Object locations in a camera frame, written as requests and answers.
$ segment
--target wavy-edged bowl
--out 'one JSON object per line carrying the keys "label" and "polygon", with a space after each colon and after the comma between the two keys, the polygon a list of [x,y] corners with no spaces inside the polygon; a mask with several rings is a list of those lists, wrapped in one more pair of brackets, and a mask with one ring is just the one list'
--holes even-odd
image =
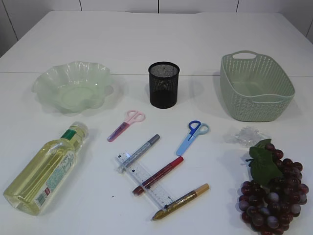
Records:
{"label": "wavy-edged bowl", "polygon": [[62,113],[73,113],[101,107],[111,83],[110,70],[105,66],[75,61],[54,66],[40,75],[32,92],[37,93],[41,103]]}

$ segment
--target ruler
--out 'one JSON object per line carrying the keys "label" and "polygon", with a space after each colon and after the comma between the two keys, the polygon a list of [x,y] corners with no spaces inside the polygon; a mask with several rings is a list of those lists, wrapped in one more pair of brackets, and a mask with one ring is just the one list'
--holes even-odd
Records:
{"label": "ruler", "polygon": [[130,157],[129,153],[121,153],[115,157],[119,163],[119,168],[124,168],[130,177],[140,185],[149,198],[162,210],[165,210],[169,204],[174,202],[173,198],[161,187],[158,182],[154,183],[150,188],[145,188],[142,183],[151,177],[138,162],[132,163],[126,167],[125,161]]}

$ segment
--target gold marker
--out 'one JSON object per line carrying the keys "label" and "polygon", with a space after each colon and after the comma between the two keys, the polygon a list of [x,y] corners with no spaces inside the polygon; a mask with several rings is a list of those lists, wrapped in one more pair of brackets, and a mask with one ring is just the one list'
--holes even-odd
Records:
{"label": "gold marker", "polygon": [[172,202],[168,205],[165,210],[159,210],[155,215],[152,217],[151,221],[163,219],[165,216],[169,215],[170,213],[176,211],[178,208],[181,208],[183,205],[191,202],[196,197],[203,194],[210,188],[208,184],[204,184],[201,187],[187,193],[186,195],[182,196],[180,199],[177,199],[175,202]]}

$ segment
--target plastic bag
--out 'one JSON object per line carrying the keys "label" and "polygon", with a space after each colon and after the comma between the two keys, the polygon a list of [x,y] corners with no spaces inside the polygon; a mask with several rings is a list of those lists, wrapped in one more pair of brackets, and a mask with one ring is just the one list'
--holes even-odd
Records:
{"label": "plastic bag", "polygon": [[270,136],[260,132],[253,126],[246,126],[239,132],[238,130],[232,130],[224,136],[226,143],[239,143],[245,148],[250,148],[264,139],[270,139]]}

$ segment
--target green leaf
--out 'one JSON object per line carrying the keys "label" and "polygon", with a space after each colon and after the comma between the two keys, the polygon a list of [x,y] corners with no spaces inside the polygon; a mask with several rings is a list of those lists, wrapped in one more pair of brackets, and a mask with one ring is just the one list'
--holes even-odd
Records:
{"label": "green leaf", "polygon": [[262,140],[262,141],[258,142],[254,147],[265,148],[265,145],[270,143],[271,141],[272,141],[272,139]]}
{"label": "green leaf", "polygon": [[250,156],[263,165],[273,163],[272,153],[264,148],[251,147],[249,151]]}
{"label": "green leaf", "polygon": [[251,176],[260,185],[266,186],[271,179],[281,177],[283,174],[273,162],[263,165],[258,161],[253,161],[251,163]]}

